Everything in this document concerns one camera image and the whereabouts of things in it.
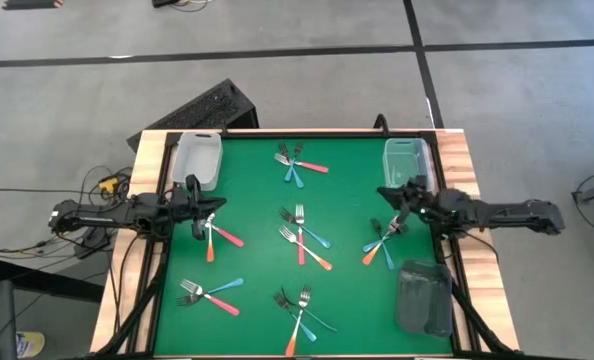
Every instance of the yellow connector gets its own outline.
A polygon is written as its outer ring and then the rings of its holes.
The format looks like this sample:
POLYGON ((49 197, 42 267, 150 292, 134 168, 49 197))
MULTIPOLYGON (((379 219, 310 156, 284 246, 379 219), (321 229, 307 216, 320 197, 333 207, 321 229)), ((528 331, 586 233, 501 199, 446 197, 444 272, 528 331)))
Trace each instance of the yellow connector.
POLYGON ((116 177, 112 177, 110 179, 106 179, 99 183, 99 188, 101 191, 105 191, 109 194, 114 194, 117 190, 117 186, 119 185, 119 179, 116 177))

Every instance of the clear plastic container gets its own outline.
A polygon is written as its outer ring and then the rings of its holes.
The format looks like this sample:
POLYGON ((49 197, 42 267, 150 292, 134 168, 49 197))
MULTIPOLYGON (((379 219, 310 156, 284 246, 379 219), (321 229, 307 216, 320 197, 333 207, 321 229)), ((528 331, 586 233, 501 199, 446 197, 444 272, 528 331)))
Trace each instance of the clear plastic container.
POLYGON ((426 189, 435 190, 435 180, 430 167, 430 155, 424 139, 393 138, 384 146, 384 175, 386 187, 400 187, 411 177, 426 176, 426 189))
POLYGON ((221 167, 221 136, 217 133, 184 133, 177 144, 177 155, 171 177, 173 181, 186 185, 186 177, 195 175, 202 191, 217 187, 221 167))
POLYGON ((450 270, 445 265, 406 261, 397 278, 397 325, 408 332, 450 336, 451 285, 450 270))

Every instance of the concrete floor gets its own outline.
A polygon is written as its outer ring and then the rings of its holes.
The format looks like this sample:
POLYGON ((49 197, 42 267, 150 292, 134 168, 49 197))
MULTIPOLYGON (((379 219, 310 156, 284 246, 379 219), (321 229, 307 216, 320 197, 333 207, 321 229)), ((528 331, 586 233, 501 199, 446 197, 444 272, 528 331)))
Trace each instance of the concrete floor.
MULTIPOLYGON (((0 9, 0 60, 412 43, 399 0, 215 0, 195 14, 149 3, 0 9)), ((594 1, 414 6, 426 44, 594 39, 594 1)), ((483 197, 549 199, 567 224, 559 237, 494 232, 522 349, 594 359, 594 230, 569 194, 594 173, 594 48, 431 53, 428 62, 445 126, 466 129, 483 197)), ((94 165, 131 165, 128 136, 225 78, 263 127, 366 127, 378 112, 391 126, 432 127, 412 53, 5 68, 0 187, 78 189, 94 165)), ((47 238, 65 196, 0 193, 0 247, 47 238)), ((594 204, 587 211, 594 221, 594 204)), ((60 265, 51 269, 80 278, 107 266, 103 256, 60 265)), ((41 358, 72 356, 86 351, 96 311, 44 297, 18 323, 49 335, 41 358)))

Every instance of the green table surface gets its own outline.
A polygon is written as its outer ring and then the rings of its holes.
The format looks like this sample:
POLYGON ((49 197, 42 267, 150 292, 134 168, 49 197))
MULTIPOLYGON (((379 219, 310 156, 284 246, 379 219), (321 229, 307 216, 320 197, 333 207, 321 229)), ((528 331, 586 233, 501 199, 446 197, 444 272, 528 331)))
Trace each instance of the green table surface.
MULTIPOLYGON (((408 259, 434 262, 430 230, 411 217, 409 231, 390 240, 388 250, 396 269, 386 266, 380 250, 372 264, 362 263, 362 246, 378 240, 370 218, 384 228, 395 215, 377 193, 384 184, 384 139, 301 139, 299 160, 328 166, 321 174, 296 167, 305 183, 284 181, 288 167, 273 159, 278 140, 223 141, 217 188, 208 193, 228 199, 214 224, 245 242, 243 248, 213 232, 215 261, 206 261, 207 241, 192 238, 191 223, 175 227, 164 289, 155 354, 283 355, 295 321, 273 300, 281 286, 292 298, 301 287, 312 287, 308 309, 336 327, 333 333, 307 315, 303 321, 317 335, 311 342, 299 331, 295 355, 447 354, 447 338, 407 333, 395 323, 398 269, 408 259), (333 265, 325 271, 306 254, 297 262, 297 246, 278 232, 286 225, 280 207, 294 213, 304 204, 306 227, 327 239, 325 249, 305 234, 305 244, 333 265), (243 286, 216 295, 241 311, 232 316, 202 299, 178 307, 187 292, 179 285, 190 279, 206 290, 243 278, 243 286)), ((296 226, 289 225, 296 233, 296 226)))

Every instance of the black floor stripe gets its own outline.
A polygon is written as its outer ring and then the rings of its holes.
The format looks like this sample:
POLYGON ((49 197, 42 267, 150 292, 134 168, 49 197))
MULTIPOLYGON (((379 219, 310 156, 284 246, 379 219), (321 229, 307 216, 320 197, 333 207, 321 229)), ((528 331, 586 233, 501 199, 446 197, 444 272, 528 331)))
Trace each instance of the black floor stripe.
POLYGON ((430 107, 430 116, 435 128, 441 129, 444 127, 444 120, 441 117, 439 110, 439 101, 435 93, 435 85, 430 75, 430 67, 424 52, 423 42, 421 40, 421 33, 419 32, 419 25, 417 23, 417 16, 415 9, 413 9, 412 0, 403 0, 406 8, 406 17, 408 17, 408 26, 410 26, 410 34, 413 38, 413 46, 415 47, 415 55, 417 55, 417 64, 419 65, 419 72, 421 73, 421 81, 424 85, 424 92, 430 107))
POLYGON ((66 65, 100 65, 100 64, 134 64, 151 62, 225 60, 225 59, 261 59, 275 57, 322 56, 322 55, 358 55, 358 54, 392 54, 412 52, 412 45, 374 45, 344 47, 313 47, 295 49, 221 51, 205 53, 181 53, 162 55, 135 55, 127 57, 90 57, 90 58, 58 58, 30 60, 0 60, 3 67, 30 66, 66 66, 66 65))
POLYGON ((594 40, 562 40, 562 41, 529 41, 479 44, 438 44, 438 45, 366 45, 342 47, 315 47, 294 49, 267 49, 251 51, 220 51, 204 53, 179 53, 161 55, 134 55, 129 57, 89 57, 89 58, 56 58, 56 59, 22 59, 0 60, 0 68, 6 67, 40 67, 69 65, 104 65, 135 64, 149 62, 228 60, 228 59, 263 59, 274 57, 327 56, 327 55, 366 55, 393 54, 406 52, 449 52, 449 51, 481 51, 481 50, 521 50, 521 49, 556 49, 593 47, 594 40))
POLYGON ((594 46, 594 40, 559 40, 559 41, 523 41, 479 44, 438 44, 425 45, 426 52, 443 51, 481 51, 481 50, 522 50, 522 49, 558 49, 594 46))

